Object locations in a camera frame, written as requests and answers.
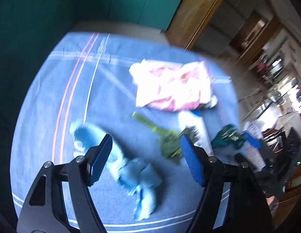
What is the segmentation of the green clear snack bag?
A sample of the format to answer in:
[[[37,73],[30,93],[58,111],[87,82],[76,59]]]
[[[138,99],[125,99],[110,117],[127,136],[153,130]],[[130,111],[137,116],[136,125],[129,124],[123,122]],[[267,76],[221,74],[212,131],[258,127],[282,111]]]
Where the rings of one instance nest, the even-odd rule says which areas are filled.
[[[232,124],[222,127],[211,146],[216,155],[234,155],[239,153],[246,142],[246,136]]]

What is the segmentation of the light blue face mask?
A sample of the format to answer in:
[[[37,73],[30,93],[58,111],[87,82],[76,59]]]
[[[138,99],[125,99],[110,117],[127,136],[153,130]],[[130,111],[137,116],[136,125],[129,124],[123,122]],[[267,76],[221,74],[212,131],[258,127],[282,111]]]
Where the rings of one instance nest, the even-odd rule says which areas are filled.
[[[84,156],[89,148],[99,145],[106,135],[106,131],[98,126],[81,120],[71,123],[69,133],[74,139],[75,157]],[[106,167],[115,182],[122,186],[128,195],[136,195],[133,219],[140,221],[149,218],[156,209],[155,189],[162,183],[154,167],[144,159],[127,158],[116,142],[113,142]]]

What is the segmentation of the white blue toothpaste box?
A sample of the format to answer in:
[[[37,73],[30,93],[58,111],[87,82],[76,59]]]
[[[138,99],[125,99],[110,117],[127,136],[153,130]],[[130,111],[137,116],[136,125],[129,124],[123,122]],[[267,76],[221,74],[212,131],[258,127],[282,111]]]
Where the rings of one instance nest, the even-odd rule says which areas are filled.
[[[209,156],[214,155],[206,126],[201,116],[197,116],[191,111],[180,111],[178,113],[178,121],[181,130],[187,127],[194,128],[197,135],[195,146],[203,148]]]

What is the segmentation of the pink plastic wrapper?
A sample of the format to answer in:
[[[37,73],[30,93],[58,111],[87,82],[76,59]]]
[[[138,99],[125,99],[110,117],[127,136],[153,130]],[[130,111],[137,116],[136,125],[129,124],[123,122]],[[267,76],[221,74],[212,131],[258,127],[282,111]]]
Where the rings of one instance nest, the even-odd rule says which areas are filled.
[[[195,110],[212,104],[214,99],[204,62],[178,64],[143,59],[131,65],[129,73],[137,86],[137,107]]]

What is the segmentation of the white lined trash basket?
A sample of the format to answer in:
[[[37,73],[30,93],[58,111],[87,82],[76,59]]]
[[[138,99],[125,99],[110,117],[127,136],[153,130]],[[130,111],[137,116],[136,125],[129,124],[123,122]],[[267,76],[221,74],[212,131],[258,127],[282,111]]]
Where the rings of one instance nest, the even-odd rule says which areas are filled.
[[[261,130],[254,122],[247,121],[243,126],[246,135],[243,156],[260,172],[270,160],[269,148],[263,140]]]

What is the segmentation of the teal lower kitchen cabinets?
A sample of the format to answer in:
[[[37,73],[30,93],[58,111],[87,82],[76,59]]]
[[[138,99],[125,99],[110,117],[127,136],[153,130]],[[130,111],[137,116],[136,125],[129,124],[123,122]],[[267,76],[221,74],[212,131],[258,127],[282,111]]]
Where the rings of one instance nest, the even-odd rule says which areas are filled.
[[[0,102],[18,104],[58,41],[106,0],[0,0]]]

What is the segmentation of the blue striped tablecloth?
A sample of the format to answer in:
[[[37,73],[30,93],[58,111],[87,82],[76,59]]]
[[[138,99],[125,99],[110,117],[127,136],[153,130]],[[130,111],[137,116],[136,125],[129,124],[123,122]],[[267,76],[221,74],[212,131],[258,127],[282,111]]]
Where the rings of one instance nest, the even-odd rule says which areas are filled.
[[[197,112],[168,112],[136,107],[137,88],[130,66],[143,60],[204,62],[218,102]],[[46,161],[68,163],[81,154],[73,122],[86,121],[111,134],[128,158],[150,162],[161,176],[157,207],[135,221],[136,196],[128,195],[107,169],[90,193],[108,232],[185,232],[203,189],[186,162],[175,164],[160,153],[158,136],[133,119],[141,113],[160,127],[181,130],[195,125],[213,139],[224,125],[238,126],[236,93],[219,66],[179,48],[102,33],[69,33],[53,49],[31,84],[14,131],[10,177],[14,206],[20,213],[37,173]]]

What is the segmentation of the grey multi-door refrigerator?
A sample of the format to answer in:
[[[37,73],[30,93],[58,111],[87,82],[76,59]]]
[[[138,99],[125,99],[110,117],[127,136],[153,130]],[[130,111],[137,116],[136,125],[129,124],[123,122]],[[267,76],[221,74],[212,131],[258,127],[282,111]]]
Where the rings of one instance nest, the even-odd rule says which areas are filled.
[[[213,56],[221,54],[250,17],[257,1],[223,0],[193,48]]]

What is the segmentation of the wooden sliding door frame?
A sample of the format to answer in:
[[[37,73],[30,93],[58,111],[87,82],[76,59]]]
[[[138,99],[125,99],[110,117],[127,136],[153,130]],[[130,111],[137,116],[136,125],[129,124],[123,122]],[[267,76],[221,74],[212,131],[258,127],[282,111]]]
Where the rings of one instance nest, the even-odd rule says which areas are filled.
[[[182,0],[165,35],[184,50],[193,48],[223,0]]]

